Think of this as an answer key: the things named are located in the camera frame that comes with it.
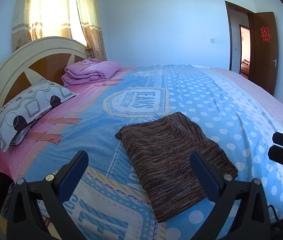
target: open door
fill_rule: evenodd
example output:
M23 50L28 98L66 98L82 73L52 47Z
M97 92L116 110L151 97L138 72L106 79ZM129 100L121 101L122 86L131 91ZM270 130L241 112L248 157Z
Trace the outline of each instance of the open door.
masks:
M278 72L278 36L273 12L252 14L254 41L249 80L274 95Z

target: black cable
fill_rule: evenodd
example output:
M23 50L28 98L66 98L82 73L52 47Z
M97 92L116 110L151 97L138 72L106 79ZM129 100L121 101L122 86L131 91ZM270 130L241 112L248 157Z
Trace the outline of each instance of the black cable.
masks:
M280 221L280 219L278 218L277 216L277 213L276 213L276 210L275 210L275 207L273 205L269 205L268 208L270 208L273 210L273 213L275 215L275 219L277 220L277 223L283 227L283 223Z

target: red chinese character decoration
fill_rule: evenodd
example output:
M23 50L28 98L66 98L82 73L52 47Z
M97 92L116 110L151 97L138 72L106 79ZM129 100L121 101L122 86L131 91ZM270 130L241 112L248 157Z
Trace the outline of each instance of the red chinese character decoration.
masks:
M268 30L267 27L261 28L261 35L260 36L262 37L263 41L267 41L267 42L270 41L271 35L269 34L269 30Z

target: black circle on pillow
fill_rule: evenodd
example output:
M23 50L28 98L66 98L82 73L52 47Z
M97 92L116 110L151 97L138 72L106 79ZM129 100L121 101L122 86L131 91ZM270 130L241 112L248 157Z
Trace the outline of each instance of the black circle on pillow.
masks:
M27 122L26 122L26 119L22 115L17 115L14 118L13 125L16 131L21 131L27 126Z
M56 107L56 106L60 105L60 103L61 103L61 101L60 101L60 98L59 98L59 97L57 97L57 96L52 96L52 97L50 98L50 105L51 105L52 107Z

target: metal bolt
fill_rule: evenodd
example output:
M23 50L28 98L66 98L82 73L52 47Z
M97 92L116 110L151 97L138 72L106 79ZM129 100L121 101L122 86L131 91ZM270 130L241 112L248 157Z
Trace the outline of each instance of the metal bolt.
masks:
M21 179L17 180L17 184L18 184L18 185L21 185L21 184L24 183L24 181L25 181L25 180L24 180L23 178L21 178Z
M52 181L53 179L54 179L54 175L52 175L52 174L48 174L47 176L46 176L46 181Z
M224 179L227 180L227 181L231 181L233 179L233 177L230 174L226 174L224 176Z
M254 179L254 183L259 185L261 183L260 179Z

